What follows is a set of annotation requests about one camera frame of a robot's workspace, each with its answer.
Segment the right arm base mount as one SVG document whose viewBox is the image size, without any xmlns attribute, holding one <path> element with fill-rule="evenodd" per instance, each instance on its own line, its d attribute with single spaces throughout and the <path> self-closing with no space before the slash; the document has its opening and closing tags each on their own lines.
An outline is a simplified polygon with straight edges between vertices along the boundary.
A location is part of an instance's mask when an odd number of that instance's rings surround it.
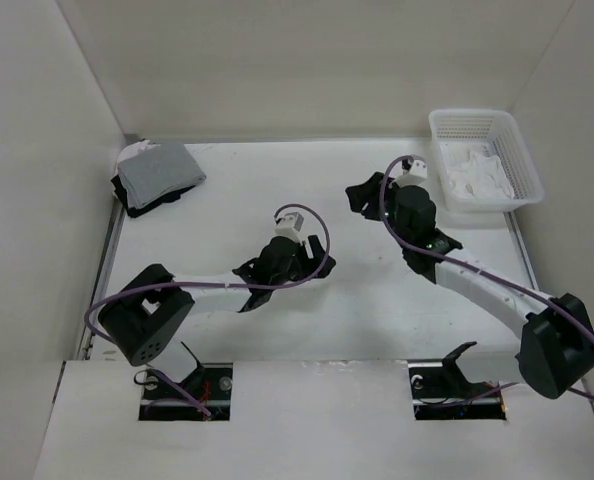
<svg viewBox="0 0 594 480">
<path fill-rule="evenodd" d="M 476 345 L 466 342 L 441 359 L 408 363 L 413 414 L 418 421 L 506 420 L 500 391 L 474 397 L 496 387 L 490 382 L 473 383 L 457 366 L 461 355 Z"/>
</svg>

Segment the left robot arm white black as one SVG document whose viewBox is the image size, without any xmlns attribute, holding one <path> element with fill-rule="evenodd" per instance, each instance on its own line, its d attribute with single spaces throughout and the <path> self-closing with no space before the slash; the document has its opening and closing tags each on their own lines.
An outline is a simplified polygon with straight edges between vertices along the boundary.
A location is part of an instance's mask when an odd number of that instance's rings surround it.
<svg viewBox="0 0 594 480">
<path fill-rule="evenodd" d="M 187 399 L 198 393 L 202 377 L 200 361 L 178 333 L 187 316 L 256 310 L 270 301 L 273 286 L 325 278 L 335 266 L 317 236 L 307 242 L 276 236 L 257 257 L 216 280 L 242 283 L 242 289 L 197 287 L 190 293 L 175 286 L 138 292 L 109 302 L 98 321 L 131 365 L 163 372 L 169 389 Z"/>
</svg>

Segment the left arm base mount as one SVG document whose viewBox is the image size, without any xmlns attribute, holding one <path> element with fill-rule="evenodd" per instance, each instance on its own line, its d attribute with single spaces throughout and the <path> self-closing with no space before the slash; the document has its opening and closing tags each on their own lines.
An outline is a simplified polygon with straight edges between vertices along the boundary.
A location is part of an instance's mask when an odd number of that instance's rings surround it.
<svg viewBox="0 0 594 480">
<path fill-rule="evenodd" d="M 143 369 L 133 376 L 141 388 L 140 421 L 226 422 L 230 420 L 234 368 L 232 363 L 201 365 L 184 384 L 172 387 Z"/>
</svg>

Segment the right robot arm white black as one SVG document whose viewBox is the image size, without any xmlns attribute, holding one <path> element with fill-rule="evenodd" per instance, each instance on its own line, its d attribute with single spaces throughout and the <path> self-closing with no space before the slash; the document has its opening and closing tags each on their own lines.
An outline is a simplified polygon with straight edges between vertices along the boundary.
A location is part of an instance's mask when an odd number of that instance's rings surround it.
<svg viewBox="0 0 594 480">
<path fill-rule="evenodd" d="M 380 172 L 345 190 L 352 212 L 385 224 L 407 266 L 431 283 L 469 300 L 501 322 L 517 345 L 477 349 L 461 344 L 442 361 L 441 384 L 466 394 L 476 384 L 530 386 L 556 399 L 594 368 L 594 332 L 583 302 L 530 290 L 485 270 L 461 243 L 436 225 L 436 205 L 420 186 L 399 186 Z"/>
</svg>

